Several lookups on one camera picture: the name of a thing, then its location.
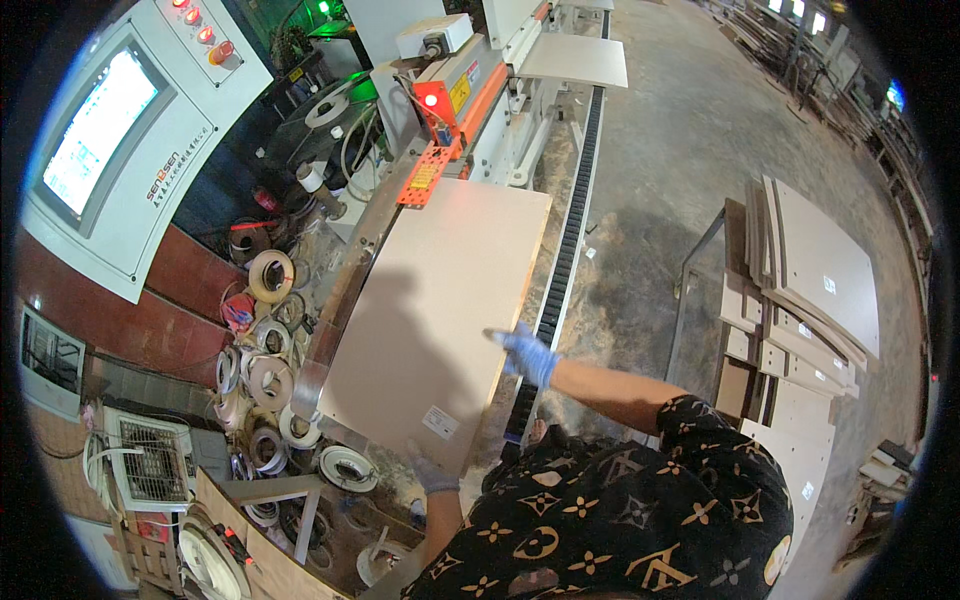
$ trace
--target conveyor belt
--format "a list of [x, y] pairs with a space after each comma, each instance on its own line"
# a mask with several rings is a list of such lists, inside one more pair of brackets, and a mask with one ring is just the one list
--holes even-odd
[[[602, 38], [610, 37], [610, 11], [604, 11]], [[547, 282], [546, 295], [540, 304], [534, 331], [550, 349], [556, 350], [560, 340], [560, 331], [564, 325], [573, 277], [580, 257], [579, 249], [584, 239], [584, 228], [590, 205], [590, 193], [593, 190], [593, 176], [596, 172], [597, 148], [600, 142], [600, 130], [603, 124], [603, 105], [607, 89], [599, 85], [593, 87], [587, 112], [587, 125], [584, 127], [584, 146], [580, 153], [580, 162], [574, 174], [573, 189], [570, 191], [570, 203], [566, 209], [564, 228], [560, 244], [553, 259], [553, 270]], [[520, 379], [516, 386], [514, 410], [507, 421], [503, 437], [507, 442], [520, 444], [530, 427], [530, 415], [537, 407], [540, 390], [534, 384]]]

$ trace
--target blue glove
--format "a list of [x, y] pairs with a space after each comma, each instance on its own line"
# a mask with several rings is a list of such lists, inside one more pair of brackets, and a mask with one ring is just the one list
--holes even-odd
[[513, 333], [495, 331], [493, 340], [507, 350], [504, 371], [523, 375], [541, 390], [550, 387], [550, 377], [561, 356], [534, 337], [524, 322], [517, 323]]
[[438, 467], [413, 440], [407, 440], [407, 459], [426, 495], [435, 492], [459, 492], [460, 478]]

